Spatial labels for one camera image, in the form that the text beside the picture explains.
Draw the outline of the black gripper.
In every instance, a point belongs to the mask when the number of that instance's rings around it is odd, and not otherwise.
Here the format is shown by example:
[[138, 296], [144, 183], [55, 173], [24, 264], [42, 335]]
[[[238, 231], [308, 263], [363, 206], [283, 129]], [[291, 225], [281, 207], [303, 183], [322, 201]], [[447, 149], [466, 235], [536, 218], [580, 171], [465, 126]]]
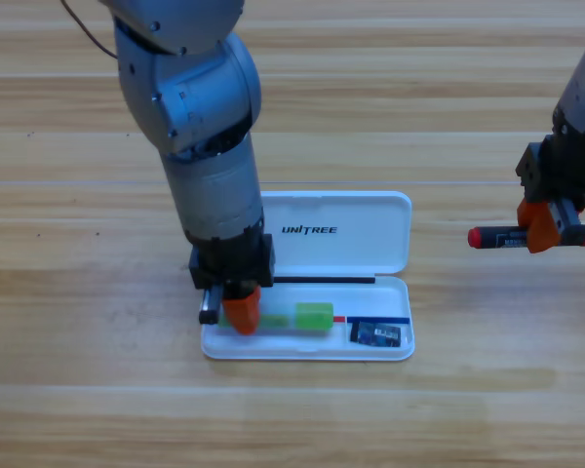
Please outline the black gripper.
[[199, 323], [215, 325], [220, 308], [227, 323], [241, 335], [259, 326], [261, 289], [275, 278], [273, 239], [265, 233], [243, 233], [221, 240], [190, 238], [189, 271], [197, 290], [204, 292]]
[[553, 247], [585, 247], [585, 143], [573, 145], [558, 136], [532, 142], [516, 167], [524, 189], [517, 208], [518, 226], [526, 231], [531, 254]]

